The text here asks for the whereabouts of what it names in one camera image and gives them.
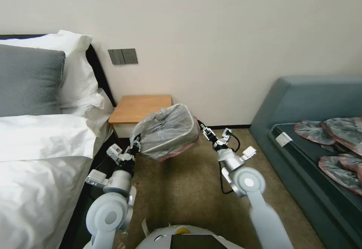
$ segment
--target wall switch panel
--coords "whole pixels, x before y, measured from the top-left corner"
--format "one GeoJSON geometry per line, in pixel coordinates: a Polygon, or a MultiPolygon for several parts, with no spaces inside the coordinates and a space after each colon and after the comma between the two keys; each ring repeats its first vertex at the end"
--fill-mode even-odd
{"type": "Polygon", "coordinates": [[[113,65],[126,64],[121,49],[108,49],[108,53],[113,65]]]}
{"type": "Polygon", "coordinates": [[[108,49],[113,65],[138,64],[136,49],[108,49]]]}
{"type": "Polygon", "coordinates": [[[136,49],[122,49],[124,62],[126,64],[137,64],[136,49]]]}

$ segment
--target wooden nightstand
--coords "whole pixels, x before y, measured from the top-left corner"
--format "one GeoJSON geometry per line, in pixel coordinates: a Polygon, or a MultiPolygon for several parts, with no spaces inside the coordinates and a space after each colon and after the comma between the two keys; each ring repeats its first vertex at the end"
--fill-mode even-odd
{"type": "Polygon", "coordinates": [[[123,96],[108,122],[117,138],[129,138],[138,122],[171,105],[171,95],[123,96]]]}

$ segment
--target nightstand top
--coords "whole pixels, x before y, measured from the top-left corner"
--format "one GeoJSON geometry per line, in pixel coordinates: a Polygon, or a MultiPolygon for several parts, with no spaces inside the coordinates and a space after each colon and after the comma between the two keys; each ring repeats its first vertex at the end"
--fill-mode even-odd
{"type": "Polygon", "coordinates": [[[171,95],[123,96],[108,122],[136,124],[150,113],[171,105],[171,95]]]}

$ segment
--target white tape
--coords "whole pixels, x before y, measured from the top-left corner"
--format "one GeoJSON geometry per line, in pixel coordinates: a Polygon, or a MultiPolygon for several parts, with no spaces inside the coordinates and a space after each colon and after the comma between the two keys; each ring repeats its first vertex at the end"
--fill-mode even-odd
{"type": "Polygon", "coordinates": [[[148,227],[147,227],[146,218],[143,219],[141,225],[142,225],[143,233],[147,237],[148,234],[150,234],[150,231],[148,230],[148,227]]]}
{"type": "Polygon", "coordinates": [[[285,132],[282,132],[275,140],[281,147],[292,141],[291,137],[285,132]]]}

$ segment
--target white tag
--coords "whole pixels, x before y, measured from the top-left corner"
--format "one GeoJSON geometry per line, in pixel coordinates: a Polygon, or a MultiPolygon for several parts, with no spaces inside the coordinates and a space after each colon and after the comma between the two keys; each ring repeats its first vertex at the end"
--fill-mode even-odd
{"type": "Polygon", "coordinates": [[[285,132],[282,132],[275,140],[281,147],[292,141],[291,137],[285,132]]]}

